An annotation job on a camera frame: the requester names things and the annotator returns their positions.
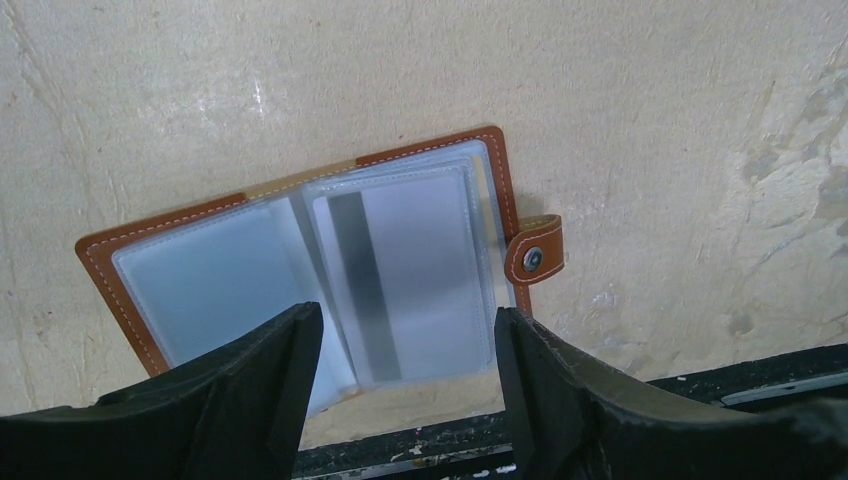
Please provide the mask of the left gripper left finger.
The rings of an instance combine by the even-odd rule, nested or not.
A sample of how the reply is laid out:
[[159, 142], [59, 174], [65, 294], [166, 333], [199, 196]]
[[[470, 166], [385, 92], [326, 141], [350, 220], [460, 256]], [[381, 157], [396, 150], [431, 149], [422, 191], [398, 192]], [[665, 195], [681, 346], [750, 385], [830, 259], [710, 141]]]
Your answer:
[[288, 479], [323, 318], [295, 305], [244, 336], [85, 408], [1, 420], [5, 479]]

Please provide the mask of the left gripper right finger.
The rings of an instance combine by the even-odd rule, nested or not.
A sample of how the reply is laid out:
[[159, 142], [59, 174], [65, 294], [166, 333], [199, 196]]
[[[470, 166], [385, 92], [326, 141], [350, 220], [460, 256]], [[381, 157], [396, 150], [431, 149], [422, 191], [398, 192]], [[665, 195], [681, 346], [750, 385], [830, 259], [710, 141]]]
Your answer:
[[667, 392], [496, 315], [505, 417], [522, 479], [843, 479], [847, 404], [744, 413]]

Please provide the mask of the brown leather card holder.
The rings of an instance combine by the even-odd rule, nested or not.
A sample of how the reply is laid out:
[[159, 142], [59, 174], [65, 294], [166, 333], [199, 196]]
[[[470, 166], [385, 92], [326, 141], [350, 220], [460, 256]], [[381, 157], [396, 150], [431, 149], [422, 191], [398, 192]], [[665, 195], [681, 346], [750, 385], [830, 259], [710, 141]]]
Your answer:
[[496, 310], [529, 310], [530, 286], [565, 265], [560, 216], [518, 214], [504, 135], [495, 126], [343, 161], [93, 233], [75, 251], [152, 375], [206, 354], [292, 305], [319, 303], [323, 340], [308, 407], [314, 415], [363, 391], [437, 380], [361, 385], [307, 192], [442, 168], [465, 177], [481, 283], [490, 297], [485, 330], [491, 361], [484, 371], [468, 374], [476, 375], [495, 364]]

